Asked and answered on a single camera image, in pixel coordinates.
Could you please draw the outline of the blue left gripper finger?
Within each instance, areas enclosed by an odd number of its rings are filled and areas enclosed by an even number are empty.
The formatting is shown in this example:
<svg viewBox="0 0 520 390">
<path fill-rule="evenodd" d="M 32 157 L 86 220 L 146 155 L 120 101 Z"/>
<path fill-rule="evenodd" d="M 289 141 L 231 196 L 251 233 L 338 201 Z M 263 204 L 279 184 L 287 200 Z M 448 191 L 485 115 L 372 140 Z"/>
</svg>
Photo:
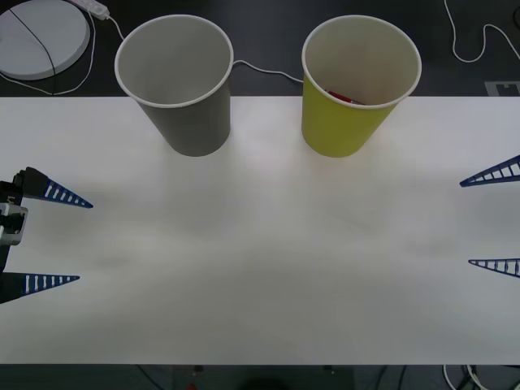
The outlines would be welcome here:
<svg viewBox="0 0 520 390">
<path fill-rule="evenodd" d="M 22 196 L 26 198 L 85 209 L 93 208 L 93 204 L 33 167 L 19 171 L 13 178 L 13 184 L 21 189 Z"/>
<path fill-rule="evenodd" d="M 78 275 L 47 275 L 3 272 L 1 274 L 0 304 L 40 293 L 79 280 Z"/>
</svg>

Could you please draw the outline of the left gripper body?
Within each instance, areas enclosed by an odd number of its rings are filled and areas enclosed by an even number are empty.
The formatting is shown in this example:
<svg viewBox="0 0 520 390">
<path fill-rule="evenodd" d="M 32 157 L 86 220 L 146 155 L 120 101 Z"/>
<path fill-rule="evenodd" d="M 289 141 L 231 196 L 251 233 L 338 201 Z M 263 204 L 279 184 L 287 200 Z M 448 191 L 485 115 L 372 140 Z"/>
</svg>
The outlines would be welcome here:
<svg viewBox="0 0 520 390">
<path fill-rule="evenodd" d="M 1 203 L 11 203 L 17 206 L 21 205 L 22 192 L 19 187 L 13 183 L 6 181 L 1 182 Z M 1 272 L 4 271 L 7 264 L 7 258 L 10 251 L 9 245 L 1 244 Z"/>
</svg>

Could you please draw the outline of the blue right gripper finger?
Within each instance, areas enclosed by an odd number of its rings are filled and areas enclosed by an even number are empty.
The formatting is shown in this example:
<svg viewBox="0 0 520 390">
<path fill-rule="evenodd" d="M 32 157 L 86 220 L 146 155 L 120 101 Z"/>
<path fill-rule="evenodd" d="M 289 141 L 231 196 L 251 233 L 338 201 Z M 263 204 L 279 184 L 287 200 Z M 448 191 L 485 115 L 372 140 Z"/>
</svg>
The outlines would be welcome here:
<svg viewBox="0 0 520 390">
<path fill-rule="evenodd" d="M 519 156 L 500 162 L 472 175 L 460 183 L 463 188 L 485 184 L 499 184 L 519 181 Z"/>
<path fill-rule="evenodd" d="M 484 270 L 493 271 L 501 275 L 509 275 L 520 278 L 520 259 L 470 259 L 469 264 Z"/>
</svg>

